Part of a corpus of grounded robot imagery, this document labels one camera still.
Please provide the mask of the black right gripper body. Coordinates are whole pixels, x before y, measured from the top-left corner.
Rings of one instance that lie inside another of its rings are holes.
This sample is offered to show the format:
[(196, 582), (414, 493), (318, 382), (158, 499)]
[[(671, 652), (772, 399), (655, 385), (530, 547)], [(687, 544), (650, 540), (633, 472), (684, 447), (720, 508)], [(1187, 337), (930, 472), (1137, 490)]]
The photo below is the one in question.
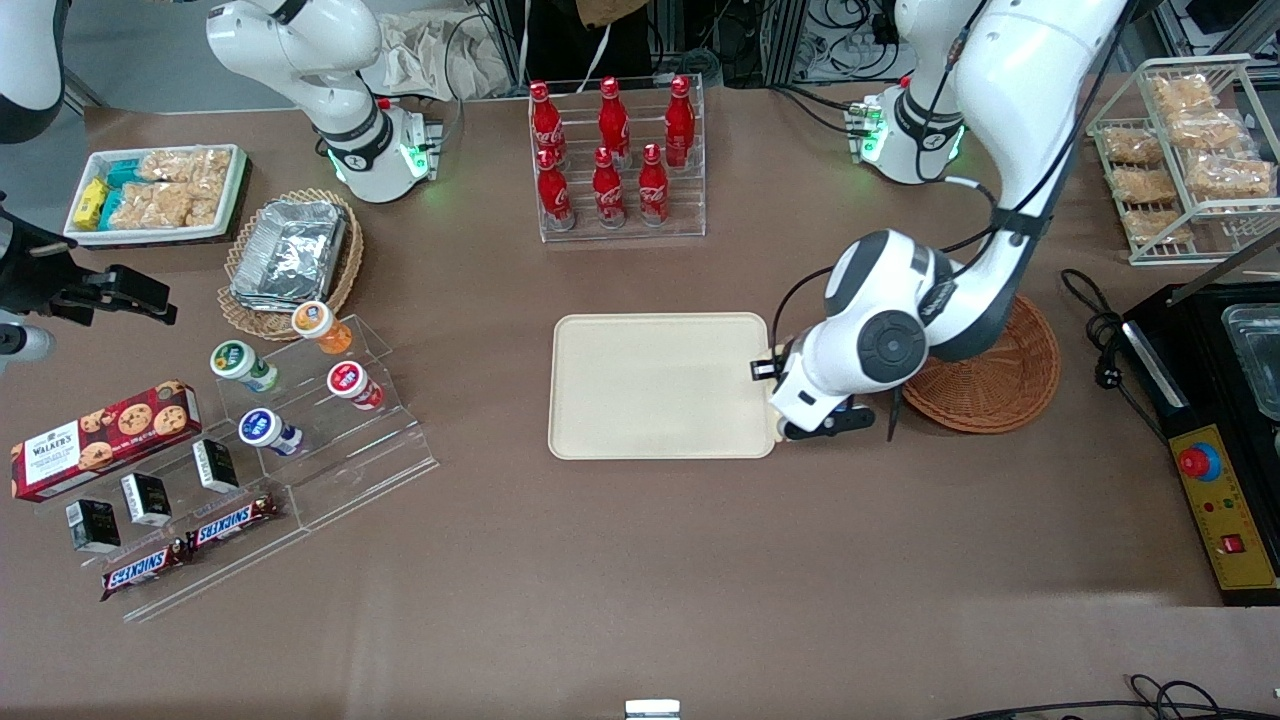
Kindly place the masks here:
[(91, 325), (96, 296), (86, 279), (92, 270), (76, 263), (76, 243), (22, 220), (6, 209), (3, 218), (1, 309)]

